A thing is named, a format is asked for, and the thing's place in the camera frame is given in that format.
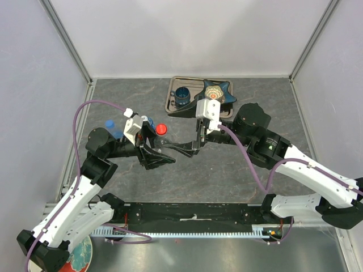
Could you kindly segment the clear unlabelled plastic bottle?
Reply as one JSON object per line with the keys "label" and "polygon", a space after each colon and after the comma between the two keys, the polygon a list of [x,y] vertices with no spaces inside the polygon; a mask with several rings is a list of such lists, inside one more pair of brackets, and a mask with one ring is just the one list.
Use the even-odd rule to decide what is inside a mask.
{"label": "clear unlabelled plastic bottle", "polygon": [[168,148],[168,145],[172,144],[172,140],[167,138],[165,135],[156,135],[153,138],[153,144],[154,151],[167,156],[172,156],[173,151],[172,149]]}

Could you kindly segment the red bottle cap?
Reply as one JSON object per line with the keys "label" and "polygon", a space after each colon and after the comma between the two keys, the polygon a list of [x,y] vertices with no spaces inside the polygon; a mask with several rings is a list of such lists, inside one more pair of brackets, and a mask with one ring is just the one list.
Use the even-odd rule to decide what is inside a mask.
{"label": "red bottle cap", "polygon": [[167,131],[168,131],[168,128],[165,124],[158,124],[156,127],[155,127],[155,131],[158,135],[166,135],[167,134]]}

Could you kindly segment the labelled clear water bottle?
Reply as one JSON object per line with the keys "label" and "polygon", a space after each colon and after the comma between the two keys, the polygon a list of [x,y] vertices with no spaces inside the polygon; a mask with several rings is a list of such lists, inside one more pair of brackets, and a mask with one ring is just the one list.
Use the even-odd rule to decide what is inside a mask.
{"label": "labelled clear water bottle", "polygon": [[147,121],[149,123],[149,125],[151,126],[151,128],[155,131],[155,124],[152,118],[148,117],[148,116],[141,116],[141,118],[144,121]]}

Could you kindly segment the blue tinted plastic bottle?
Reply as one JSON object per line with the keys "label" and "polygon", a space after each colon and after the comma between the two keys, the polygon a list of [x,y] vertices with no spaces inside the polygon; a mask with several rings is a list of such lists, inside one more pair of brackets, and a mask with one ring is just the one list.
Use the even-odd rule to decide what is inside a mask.
{"label": "blue tinted plastic bottle", "polygon": [[115,124],[115,127],[112,128],[112,129],[107,129],[114,138],[116,139],[121,139],[124,134],[123,134],[123,131]]}

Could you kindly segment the blue bottle cap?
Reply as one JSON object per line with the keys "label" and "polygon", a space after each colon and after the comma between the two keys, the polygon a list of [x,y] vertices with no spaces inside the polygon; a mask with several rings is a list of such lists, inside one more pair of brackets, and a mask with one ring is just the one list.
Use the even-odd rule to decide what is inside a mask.
{"label": "blue bottle cap", "polygon": [[107,120],[107,121],[105,122],[105,127],[106,127],[107,129],[112,129],[112,128],[114,128],[114,127],[115,127],[115,123],[114,123],[114,121],[113,121],[113,120]]}

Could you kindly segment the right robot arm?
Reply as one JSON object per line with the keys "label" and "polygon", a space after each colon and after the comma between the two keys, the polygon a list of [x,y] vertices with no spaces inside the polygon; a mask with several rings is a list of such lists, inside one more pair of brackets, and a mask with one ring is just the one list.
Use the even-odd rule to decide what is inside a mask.
{"label": "right robot arm", "polygon": [[[236,145],[258,184],[261,181],[254,167],[268,169],[268,181],[260,186],[266,194],[259,210],[264,222],[316,219],[344,230],[362,222],[361,178],[348,178],[326,168],[289,140],[268,130],[271,117],[257,103],[242,105],[233,121],[221,121],[219,113],[219,102],[209,99],[195,100],[170,113],[171,117],[197,119],[196,141],[173,148],[191,157],[208,142]],[[298,181],[313,193],[290,197],[271,194],[275,173]]]}

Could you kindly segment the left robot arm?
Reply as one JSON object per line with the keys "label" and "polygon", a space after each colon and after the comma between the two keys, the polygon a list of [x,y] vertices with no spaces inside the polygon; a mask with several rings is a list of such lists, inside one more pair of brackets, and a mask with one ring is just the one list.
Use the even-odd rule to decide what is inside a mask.
{"label": "left robot arm", "polygon": [[105,128],[96,128],[88,135],[87,158],[79,169],[68,192],[48,216],[33,230],[22,230],[17,242],[28,260],[41,271],[60,271],[71,252],[92,231],[111,221],[124,218],[124,201],[108,193],[91,210],[80,216],[86,204],[105,187],[117,169],[111,158],[138,157],[146,169],[171,164],[175,159],[161,152],[167,126],[151,127],[142,122],[136,132],[126,129],[122,138],[115,138]]}

